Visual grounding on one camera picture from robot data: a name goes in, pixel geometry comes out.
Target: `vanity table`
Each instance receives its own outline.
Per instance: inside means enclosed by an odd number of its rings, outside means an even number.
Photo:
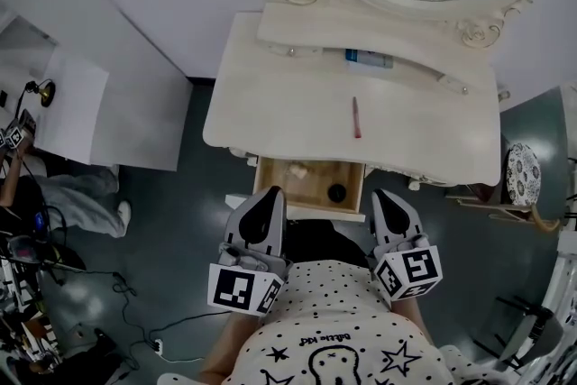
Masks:
[[[267,0],[262,13],[234,18],[204,139],[297,165],[343,161],[438,185],[495,185],[499,97],[487,50],[531,2]],[[386,54],[392,68],[352,66],[345,49]],[[255,190],[264,186],[257,167]],[[362,176],[345,186],[360,200]],[[288,204],[289,218],[364,219],[358,201]]]

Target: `cable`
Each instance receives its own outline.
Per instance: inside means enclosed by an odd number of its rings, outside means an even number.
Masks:
[[[126,377],[128,377],[128,374],[130,374],[130,372],[125,372],[124,374],[120,374],[120,375],[118,376],[118,379],[116,379],[115,381],[113,381],[110,385],[114,385],[115,383],[118,383],[120,380],[126,379]]]
[[[189,317],[185,317],[183,319],[180,319],[179,321],[176,321],[175,323],[170,323],[165,325],[164,327],[162,327],[161,329],[152,329],[149,333],[148,333],[148,339],[152,342],[152,333],[153,332],[163,332],[167,329],[170,329],[171,327],[174,327],[175,325],[180,325],[186,321],[192,321],[193,319],[199,319],[200,317],[205,317],[205,316],[216,316],[216,315],[225,315],[227,313],[230,313],[230,311],[219,311],[217,313],[205,313],[204,315],[197,315],[197,316],[189,316]]]
[[[47,79],[43,80],[40,84],[36,84],[36,82],[34,82],[33,80],[26,83],[26,85],[24,86],[24,90],[22,91],[22,93],[20,94],[20,97],[18,98],[18,105],[16,105],[16,112],[14,114],[14,117],[16,119],[18,119],[18,114],[20,114],[20,106],[22,105],[24,93],[38,93],[38,91],[40,90],[40,87],[43,86],[44,84],[46,84],[47,82],[52,82],[52,79],[47,78]]]
[[[161,327],[158,329],[152,329],[151,331],[149,331],[148,335],[146,335],[146,330],[144,329],[144,327],[142,327],[141,325],[138,325],[138,324],[133,324],[126,319],[126,309],[130,305],[130,299],[128,298],[127,294],[130,294],[133,297],[138,297],[138,293],[136,292],[136,290],[134,288],[132,288],[131,286],[128,285],[128,282],[126,281],[126,279],[119,272],[117,272],[117,271],[83,271],[83,270],[72,270],[72,269],[68,269],[68,268],[66,268],[66,269],[65,268],[58,268],[58,270],[68,271],[68,272],[72,272],[72,273],[76,273],[76,274],[82,274],[82,273],[84,273],[84,274],[107,274],[107,275],[112,275],[115,279],[117,279],[117,282],[113,285],[113,291],[117,294],[122,294],[126,300],[124,303],[123,309],[122,309],[123,321],[125,324],[127,324],[131,327],[138,328],[142,334],[142,340],[132,342],[128,346],[128,355],[127,355],[127,357],[124,358],[124,362],[126,363],[126,365],[133,371],[138,371],[141,368],[140,363],[134,357],[134,354],[133,354],[133,348],[139,344],[145,344],[146,346],[151,348],[165,362],[181,363],[181,362],[197,362],[197,361],[203,360],[204,357],[196,357],[196,358],[182,359],[182,360],[171,360],[169,358],[165,358],[164,356],[158,354],[159,346],[154,342],[154,340],[152,340],[152,334],[158,333],[158,332],[164,332],[167,329],[170,329],[171,327],[174,327],[176,325],[181,325],[182,323],[185,323],[187,321],[191,321],[194,319],[199,319],[201,317],[217,316],[217,315],[224,315],[224,314],[230,313],[230,311],[219,311],[217,313],[204,313],[202,315],[184,317],[184,318],[180,319],[179,321],[175,321],[173,323],[168,323],[164,327]]]
[[[18,157],[18,159],[20,159],[24,168],[28,171],[30,178],[34,181],[34,183],[36,183],[36,186],[37,186],[38,191],[40,193],[42,206],[44,208],[44,214],[42,214],[42,217],[44,218],[44,221],[46,223],[46,228],[48,229],[50,239],[52,237],[52,226],[50,224],[50,214],[48,213],[48,210],[53,209],[59,213],[59,215],[60,215],[60,227],[62,228],[62,232],[64,233],[64,244],[63,245],[64,245],[64,248],[67,249],[68,247],[66,244],[68,242],[69,229],[68,229],[68,225],[66,223],[66,218],[64,217],[64,214],[62,214],[62,211],[59,208],[57,208],[55,206],[48,206],[46,204],[46,201],[44,199],[44,195],[42,194],[42,188],[40,186],[40,183],[38,183],[38,180],[36,179],[36,177],[34,177],[34,174],[26,165],[26,162],[24,162],[24,159],[20,157],[20,155],[18,154],[18,151],[16,151],[16,156]],[[59,258],[57,259],[57,261],[55,262],[55,264],[61,263],[61,262],[62,262],[62,256],[60,255]]]

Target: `cartoon print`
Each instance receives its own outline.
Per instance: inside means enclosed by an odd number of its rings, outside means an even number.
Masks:
[[[421,356],[414,356],[407,354],[407,340],[403,342],[402,346],[398,349],[396,353],[382,351],[388,360],[385,368],[381,372],[390,371],[392,369],[398,369],[403,377],[407,377],[408,367],[407,364],[410,362],[421,359]]]
[[[287,360],[289,358],[289,356],[287,356],[285,354],[285,352],[287,351],[287,348],[283,348],[282,350],[277,350],[274,346],[272,346],[271,348],[272,348],[272,353],[267,354],[267,356],[273,357],[274,362],[277,362],[278,360]]]
[[[265,371],[264,369],[261,369],[261,373],[263,373],[267,379],[267,383],[265,385],[272,385],[273,383],[278,383],[280,385],[289,385],[290,381],[293,380],[295,378],[294,375],[291,375],[290,377],[287,377],[286,379],[279,379],[276,380],[274,377],[272,377],[268,371]]]
[[[315,385],[361,385],[358,368],[359,354],[347,345],[319,348],[308,358]]]

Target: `wooden drawer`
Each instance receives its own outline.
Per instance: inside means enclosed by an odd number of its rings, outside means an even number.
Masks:
[[[307,174],[300,179],[290,172],[298,165]],[[270,186],[283,189],[287,199],[287,218],[319,218],[363,222],[359,214],[364,164],[339,160],[280,160],[259,158],[253,192]],[[340,184],[346,188],[344,200],[333,202],[328,189]]]

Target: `polka dot shirt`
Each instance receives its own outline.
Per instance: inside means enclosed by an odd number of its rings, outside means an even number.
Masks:
[[[507,384],[456,347],[436,349],[416,325],[389,312],[382,291],[354,265],[294,265],[224,385]]]

